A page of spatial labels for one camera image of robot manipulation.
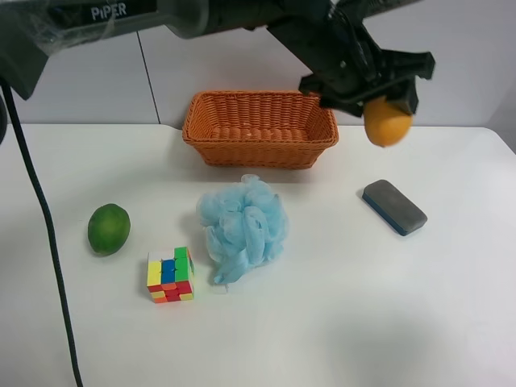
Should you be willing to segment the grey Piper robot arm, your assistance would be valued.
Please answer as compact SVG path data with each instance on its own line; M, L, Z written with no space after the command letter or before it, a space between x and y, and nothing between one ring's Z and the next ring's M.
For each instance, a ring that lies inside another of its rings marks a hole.
M429 52L380 48L364 26L399 1L4 1L1 78L29 98L48 58L62 49L165 26L183 39L265 27L309 70L303 94L323 107L360 117L383 98L414 114L415 82L431 79Z

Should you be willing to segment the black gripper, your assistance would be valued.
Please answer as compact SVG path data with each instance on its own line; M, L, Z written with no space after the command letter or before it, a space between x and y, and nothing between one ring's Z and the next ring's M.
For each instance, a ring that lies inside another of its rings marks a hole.
M292 52L311 74L299 91L319 94L319 106L361 118L367 97L390 87L385 100L415 115L415 77L430 80L435 59L430 52L382 49L365 28L366 18L412 1L284 1L286 16L267 30Z

